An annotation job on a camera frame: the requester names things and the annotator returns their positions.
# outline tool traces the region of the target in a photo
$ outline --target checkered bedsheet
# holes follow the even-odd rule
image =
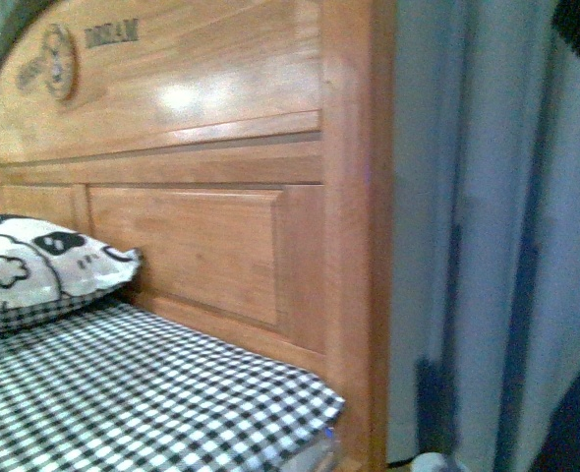
[[[275,470],[343,400],[107,297],[0,337],[0,471]]]

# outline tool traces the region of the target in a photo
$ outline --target curtain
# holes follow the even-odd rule
[[[0,29],[19,1],[21,0],[0,0]]]
[[[529,470],[580,373],[580,61],[552,0],[397,3],[388,460]]]

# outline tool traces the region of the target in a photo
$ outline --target wooden headboard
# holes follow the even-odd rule
[[[383,469],[394,0],[19,3],[0,212],[141,248],[134,303],[320,374]]]

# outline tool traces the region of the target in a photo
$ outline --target white curtain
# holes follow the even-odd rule
[[[552,0],[397,3],[388,459],[424,442],[448,328],[457,457],[528,470],[580,371],[580,61]]]

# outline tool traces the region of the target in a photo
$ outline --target pillow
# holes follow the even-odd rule
[[[71,229],[0,215],[0,333],[37,325],[129,282],[136,250],[121,253]]]

